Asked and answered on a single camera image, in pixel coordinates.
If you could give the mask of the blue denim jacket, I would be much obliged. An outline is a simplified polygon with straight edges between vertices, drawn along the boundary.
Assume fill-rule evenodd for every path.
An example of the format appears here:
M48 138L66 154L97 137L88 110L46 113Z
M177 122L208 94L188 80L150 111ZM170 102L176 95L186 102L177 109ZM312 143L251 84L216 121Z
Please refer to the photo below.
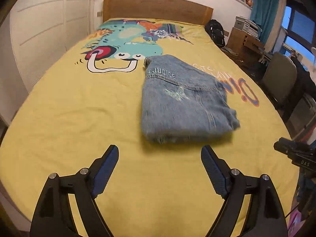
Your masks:
M144 66L141 130L146 139L200 141L240 127L226 90L215 77L172 55L147 57Z

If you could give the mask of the grey upholstered chair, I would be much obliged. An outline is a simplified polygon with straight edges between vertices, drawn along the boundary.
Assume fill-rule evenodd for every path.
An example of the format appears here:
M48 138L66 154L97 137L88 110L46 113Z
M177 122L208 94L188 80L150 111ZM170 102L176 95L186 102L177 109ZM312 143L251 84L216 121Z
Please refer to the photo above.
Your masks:
M279 109L288 98L296 79L297 68L293 61L281 53L274 53L260 80L260 87L273 106Z

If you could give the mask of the wooden desk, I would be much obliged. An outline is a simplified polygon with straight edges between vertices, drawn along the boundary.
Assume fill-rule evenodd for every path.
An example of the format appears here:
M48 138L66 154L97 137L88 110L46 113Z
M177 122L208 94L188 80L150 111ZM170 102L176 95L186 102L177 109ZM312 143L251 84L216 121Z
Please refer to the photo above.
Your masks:
M264 45L252 35L233 27L228 43L221 50L238 66L251 67L262 57Z

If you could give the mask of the yellow dinosaur print bedspread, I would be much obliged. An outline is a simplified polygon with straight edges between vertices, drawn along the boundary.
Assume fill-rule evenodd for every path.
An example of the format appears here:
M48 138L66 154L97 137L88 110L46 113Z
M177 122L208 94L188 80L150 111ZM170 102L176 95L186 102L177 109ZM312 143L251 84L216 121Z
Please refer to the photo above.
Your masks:
M160 30L157 20L141 23L156 30L164 54L188 63L225 86L237 112L238 130L211 147L231 167L248 176L267 174L289 212L298 168L273 148L289 133L262 90L213 44L203 27L183 25L178 38ZM87 69L85 52L109 31L79 41L35 85L14 117L1 145L1 181L18 209L31 219L49 174L66 176L91 165L109 145L119 161L98 207L115 236L205 236L223 203L200 159L202 143L158 144L141 132L144 57L151 46L142 36L131 64L126 53L97 60Z

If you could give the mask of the white storage boxes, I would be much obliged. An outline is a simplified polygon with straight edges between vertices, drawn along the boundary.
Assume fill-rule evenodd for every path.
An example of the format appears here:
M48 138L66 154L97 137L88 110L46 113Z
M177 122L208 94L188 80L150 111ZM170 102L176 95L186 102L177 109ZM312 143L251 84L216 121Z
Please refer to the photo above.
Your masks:
M247 18L239 16L236 16L234 27L254 36L257 39L260 38L260 34L262 32L262 29L256 23Z

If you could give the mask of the black backpack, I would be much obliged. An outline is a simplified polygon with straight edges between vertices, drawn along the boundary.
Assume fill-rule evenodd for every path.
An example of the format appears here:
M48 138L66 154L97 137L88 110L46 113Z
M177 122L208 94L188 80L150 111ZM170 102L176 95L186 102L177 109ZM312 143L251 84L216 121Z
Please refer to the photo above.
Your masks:
M224 40L224 29L217 20L211 19L205 25L205 31L219 48L223 48L226 45Z

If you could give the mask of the teal right curtain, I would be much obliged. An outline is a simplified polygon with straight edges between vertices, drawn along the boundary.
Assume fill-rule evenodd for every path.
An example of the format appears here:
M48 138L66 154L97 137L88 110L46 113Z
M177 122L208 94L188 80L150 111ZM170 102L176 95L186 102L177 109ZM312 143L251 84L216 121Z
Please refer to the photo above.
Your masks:
M250 20L261 28L259 40L266 44L274 25L279 0L253 0Z

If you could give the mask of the white panelled wardrobe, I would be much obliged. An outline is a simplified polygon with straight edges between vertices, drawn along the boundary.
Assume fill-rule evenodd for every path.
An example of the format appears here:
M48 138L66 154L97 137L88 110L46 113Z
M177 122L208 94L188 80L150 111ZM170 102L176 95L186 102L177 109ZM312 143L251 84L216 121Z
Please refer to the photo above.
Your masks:
M89 0L18 0L10 11L13 53L28 91L89 33Z

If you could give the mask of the wooden headboard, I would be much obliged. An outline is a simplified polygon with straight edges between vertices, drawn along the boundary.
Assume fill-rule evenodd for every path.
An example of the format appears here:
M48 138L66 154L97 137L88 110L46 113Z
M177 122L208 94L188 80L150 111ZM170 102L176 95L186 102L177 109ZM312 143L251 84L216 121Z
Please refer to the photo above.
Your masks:
M213 8L187 0L103 0L103 21L111 18L151 18L207 24Z

